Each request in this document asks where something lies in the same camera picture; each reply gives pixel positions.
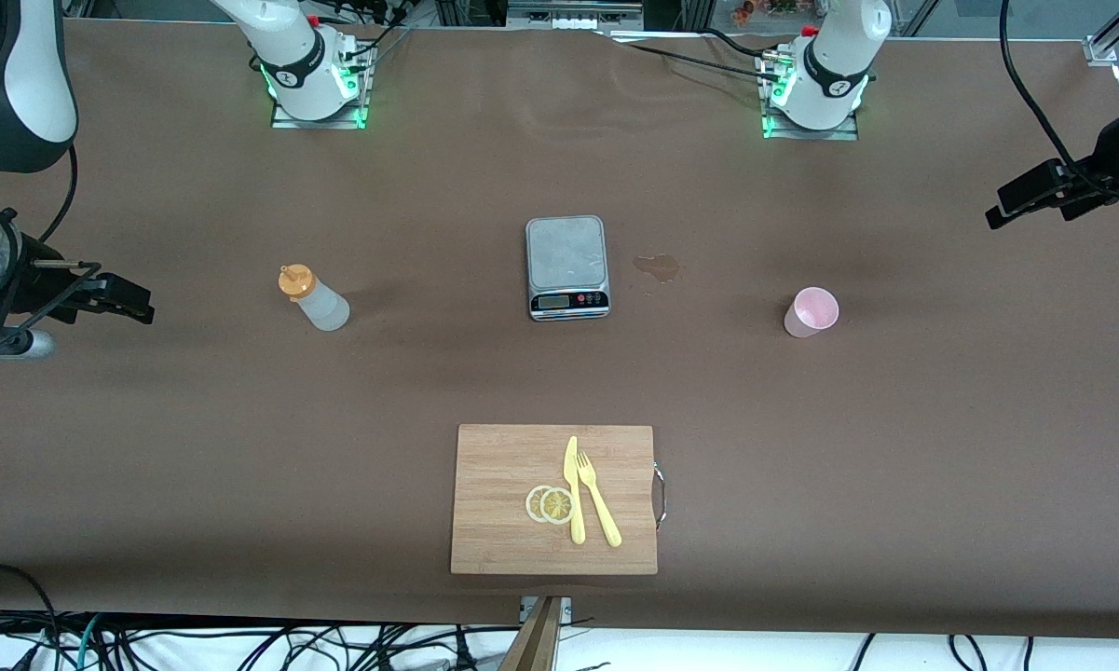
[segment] wooden stand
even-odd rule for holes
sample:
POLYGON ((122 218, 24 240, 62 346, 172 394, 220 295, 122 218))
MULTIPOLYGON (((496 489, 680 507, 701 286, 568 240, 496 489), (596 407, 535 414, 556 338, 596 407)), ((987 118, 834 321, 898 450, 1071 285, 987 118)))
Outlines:
POLYGON ((497 671, 551 671, 560 645, 563 597, 544 597, 534 604, 520 632, 497 671))

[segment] digital kitchen scale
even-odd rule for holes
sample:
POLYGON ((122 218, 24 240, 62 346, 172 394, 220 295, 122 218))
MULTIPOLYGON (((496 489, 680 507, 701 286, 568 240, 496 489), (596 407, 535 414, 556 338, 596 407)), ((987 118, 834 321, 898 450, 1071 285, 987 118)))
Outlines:
POLYGON ((530 319, 558 322, 609 314, 606 256, 600 217, 537 218, 526 224, 530 319))

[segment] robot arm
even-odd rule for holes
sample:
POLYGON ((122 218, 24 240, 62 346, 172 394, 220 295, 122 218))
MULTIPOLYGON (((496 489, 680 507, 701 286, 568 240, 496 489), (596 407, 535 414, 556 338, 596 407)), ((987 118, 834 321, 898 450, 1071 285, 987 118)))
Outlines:
MULTIPOLYGON (((355 37, 311 25, 298 0, 210 0, 247 35, 274 97, 295 119, 336 114, 359 95, 355 37)), ((78 112, 66 74, 57 0, 0 0, 0 171, 40 171, 70 150, 78 112)), ((30 330, 45 316, 74 323, 78 311, 153 322, 150 293, 98 264, 68 262, 18 233, 0 209, 0 357, 35 358, 53 349, 30 330), (30 314, 4 327, 9 314, 30 314)))
POLYGON ((75 139, 56 0, 0 0, 0 171, 40 171, 75 139))
POLYGON ((989 228, 999 229, 1021 216, 1047 208, 1061 209, 1065 221, 1101 205, 1119 200, 1119 117, 1101 129, 1093 152, 1078 161, 1078 169, 1096 182, 1088 183, 1061 159, 1033 167, 998 190, 998 204, 986 211, 989 228))
POLYGON ((244 31, 270 89, 292 117, 325 120, 359 95, 349 70, 359 63, 356 38, 328 25, 312 26, 298 0, 210 2, 244 31))
POLYGON ((772 105, 811 131, 840 126, 861 105, 866 73, 891 25, 883 0, 833 0, 820 32, 794 38, 793 72, 772 105))

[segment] liquid spill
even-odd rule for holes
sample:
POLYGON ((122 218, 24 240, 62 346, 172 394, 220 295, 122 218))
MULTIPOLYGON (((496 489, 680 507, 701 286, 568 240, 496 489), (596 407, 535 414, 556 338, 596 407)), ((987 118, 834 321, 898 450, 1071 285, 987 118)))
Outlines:
POLYGON ((679 262, 675 256, 660 254, 657 256, 638 256, 634 259, 634 267, 638 271, 652 275, 655 280, 666 284, 679 275, 679 262))

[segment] yellow plastic fork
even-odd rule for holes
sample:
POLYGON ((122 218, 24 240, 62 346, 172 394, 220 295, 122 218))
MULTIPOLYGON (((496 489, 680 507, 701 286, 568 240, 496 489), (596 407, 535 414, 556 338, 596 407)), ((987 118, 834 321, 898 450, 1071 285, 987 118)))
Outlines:
POLYGON ((592 460, 581 451, 576 456, 576 465, 580 467, 580 481, 584 483, 589 492, 593 493, 593 502, 596 504, 596 516, 601 518, 601 529, 604 530, 604 539, 610 542, 610 547, 621 545, 621 531, 618 531, 618 522, 613 521, 610 507, 604 504, 600 489, 596 489, 596 469, 593 467, 592 460))

